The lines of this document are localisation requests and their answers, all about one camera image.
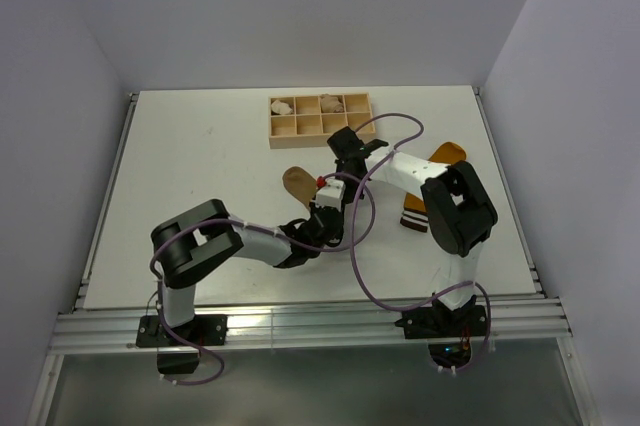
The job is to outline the tan ribbed sock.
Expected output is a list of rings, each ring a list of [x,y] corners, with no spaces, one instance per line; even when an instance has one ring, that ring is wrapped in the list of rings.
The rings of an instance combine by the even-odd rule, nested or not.
[[[317,191],[317,180],[305,169],[292,166],[283,173],[282,183],[285,190],[310,212]]]

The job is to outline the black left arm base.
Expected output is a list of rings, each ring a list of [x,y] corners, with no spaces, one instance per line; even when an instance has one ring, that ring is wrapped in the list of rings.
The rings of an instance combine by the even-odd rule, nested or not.
[[[203,354],[196,348],[191,352],[169,352],[168,348],[187,347],[184,341],[199,347],[223,346],[226,341],[226,315],[196,315],[193,320],[168,333],[157,314],[143,316],[138,325],[135,346],[140,349],[156,349],[158,372],[164,375],[185,376],[193,374],[201,363]]]

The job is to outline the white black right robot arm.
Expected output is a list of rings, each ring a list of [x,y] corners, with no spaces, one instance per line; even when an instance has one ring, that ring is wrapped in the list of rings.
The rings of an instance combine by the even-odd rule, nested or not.
[[[464,306],[474,295],[483,243],[498,221],[497,211],[473,166],[420,159],[374,139],[363,142],[349,127],[327,140],[336,157],[336,171],[345,182],[342,203],[359,199],[370,180],[421,196],[435,243],[448,255],[436,274],[435,329],[452,336],[468,320]]]

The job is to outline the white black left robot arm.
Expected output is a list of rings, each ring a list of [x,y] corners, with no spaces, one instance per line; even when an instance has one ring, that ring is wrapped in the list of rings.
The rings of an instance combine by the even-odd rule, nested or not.
[[[219,199],[161,223],[151,233],[154,256],[150,265],[161,283],[159,334],[172,345],[191,340],[196,285],[229,259],[290,269],[338,245],[343,233],[344,212],[339,208],[313,206],[307,219],[266,228],[231,215]]]

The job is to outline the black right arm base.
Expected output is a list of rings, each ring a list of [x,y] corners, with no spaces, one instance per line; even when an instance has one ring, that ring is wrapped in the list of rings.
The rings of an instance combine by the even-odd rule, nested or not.
[[[482,305],[450,311],[437,303],[403,312],[394,326],[403,331],[406,340],[427,340],[436,368],[455,375],[487,350],[491,315]]]

